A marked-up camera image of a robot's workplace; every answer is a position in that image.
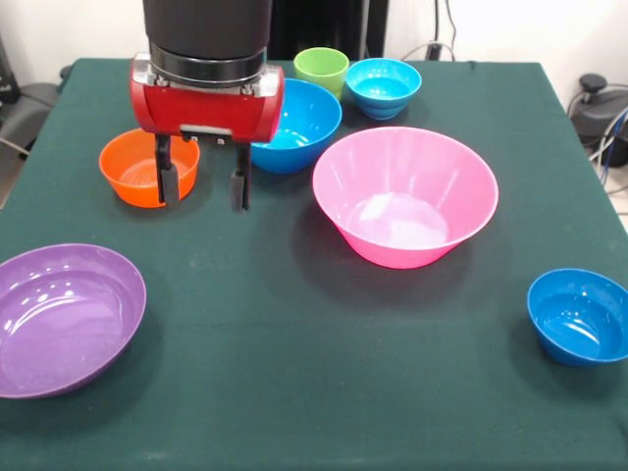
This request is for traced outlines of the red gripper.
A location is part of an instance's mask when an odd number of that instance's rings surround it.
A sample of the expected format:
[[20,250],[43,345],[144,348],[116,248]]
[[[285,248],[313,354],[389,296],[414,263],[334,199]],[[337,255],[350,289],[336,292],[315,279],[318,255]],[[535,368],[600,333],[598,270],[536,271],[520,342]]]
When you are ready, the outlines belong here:
[[279,125],[284,102],[284,70],[267,65],[253,81],[228,88],[194,88],[158,83],[148,58],[131,60],[131,106],[139,126],[155,133],[159,201],[180,201],[179,175],[172,161],[171,137],[211,135],[237,142],[231,175],[231,204],[236,212],[250,207],[251,145],[269,142]]

